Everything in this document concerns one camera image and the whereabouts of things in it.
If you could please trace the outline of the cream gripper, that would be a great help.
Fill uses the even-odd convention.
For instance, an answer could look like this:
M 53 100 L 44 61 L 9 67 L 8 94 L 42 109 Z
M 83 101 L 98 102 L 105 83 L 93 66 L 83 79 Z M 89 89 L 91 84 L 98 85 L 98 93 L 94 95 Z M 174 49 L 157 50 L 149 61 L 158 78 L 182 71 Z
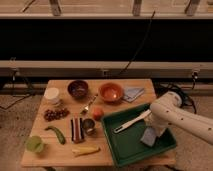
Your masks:
M 154 114 L 150 114 L 145 118 L 147 126 L 151 126 L 158 137 L 161 137 L 168 127 L 168 122 Z

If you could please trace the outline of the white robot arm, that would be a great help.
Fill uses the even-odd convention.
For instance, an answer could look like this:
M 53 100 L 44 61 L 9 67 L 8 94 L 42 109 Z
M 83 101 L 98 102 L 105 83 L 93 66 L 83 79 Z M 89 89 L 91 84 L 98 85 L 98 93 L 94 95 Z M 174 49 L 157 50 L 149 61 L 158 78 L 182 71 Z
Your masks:
M 185 111 L 180 108 L 181 104 L 182 99 L 177 93 L 165 93 L 150 104 L 151 114 L 145 119 L 146 123 L 158 136 L 173 124 L 213 145 L 213 119 Z

